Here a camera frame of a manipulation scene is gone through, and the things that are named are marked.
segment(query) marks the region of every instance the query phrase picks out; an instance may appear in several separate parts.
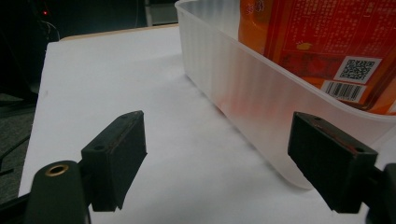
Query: white plastic bin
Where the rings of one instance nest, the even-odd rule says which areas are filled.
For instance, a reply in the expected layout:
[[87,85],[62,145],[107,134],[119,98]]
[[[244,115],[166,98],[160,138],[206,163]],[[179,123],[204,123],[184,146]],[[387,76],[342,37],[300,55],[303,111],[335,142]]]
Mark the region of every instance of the white plastic bin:
[[239,43],[239,0],[183,0],[176,8],[187,76],[294,185],[312,188],[287,152],[294,111],[376,150],[396,134],[396,117],[344,105]]

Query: white paper surface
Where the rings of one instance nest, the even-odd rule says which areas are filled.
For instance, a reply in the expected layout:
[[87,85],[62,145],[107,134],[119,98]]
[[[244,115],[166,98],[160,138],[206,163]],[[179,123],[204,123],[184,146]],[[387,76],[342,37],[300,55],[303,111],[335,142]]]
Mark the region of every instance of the white paper surface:
[[[364,206],[336,214],[275,172],[185,76],[177,27],[49,45],[20,195],[41,167],[80,161],[135,110],[145,113],[148,155],[123,209],[91,211],[94,224],[364,223]],[[387,153],[383,161],[395,159]]]

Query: orange packaging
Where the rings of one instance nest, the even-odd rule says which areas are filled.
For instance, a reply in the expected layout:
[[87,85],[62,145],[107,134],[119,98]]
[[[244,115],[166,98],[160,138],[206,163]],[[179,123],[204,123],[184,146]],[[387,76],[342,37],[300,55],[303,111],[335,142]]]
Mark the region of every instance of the orange packaging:
[[334,98],[396,115],[396,1],[241,0],[239,41]]

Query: barcode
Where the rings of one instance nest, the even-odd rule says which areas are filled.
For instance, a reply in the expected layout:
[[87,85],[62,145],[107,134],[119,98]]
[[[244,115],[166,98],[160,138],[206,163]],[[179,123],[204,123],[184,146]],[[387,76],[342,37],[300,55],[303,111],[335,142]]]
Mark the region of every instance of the barcode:
[[381,63],[381,59],[346,56],[334,80],[365,84]]
[[357,103],[366,87],[343,82],[325,81],[321,89],[338,100]]

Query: dark floor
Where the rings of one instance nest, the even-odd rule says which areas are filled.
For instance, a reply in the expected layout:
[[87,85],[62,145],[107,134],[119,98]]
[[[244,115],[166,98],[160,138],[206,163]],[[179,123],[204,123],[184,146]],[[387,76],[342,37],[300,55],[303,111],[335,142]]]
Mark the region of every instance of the dark floor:
[[[0,93],[1,102],[16,100],[13,97]],[[0,175],[0,203],[8,202],[18,197],[21,183],[26,150],[32,131],[35,108],[29,106],[23,110],[15,110],[7,116],[0,117],[0,158],[3,158]]]

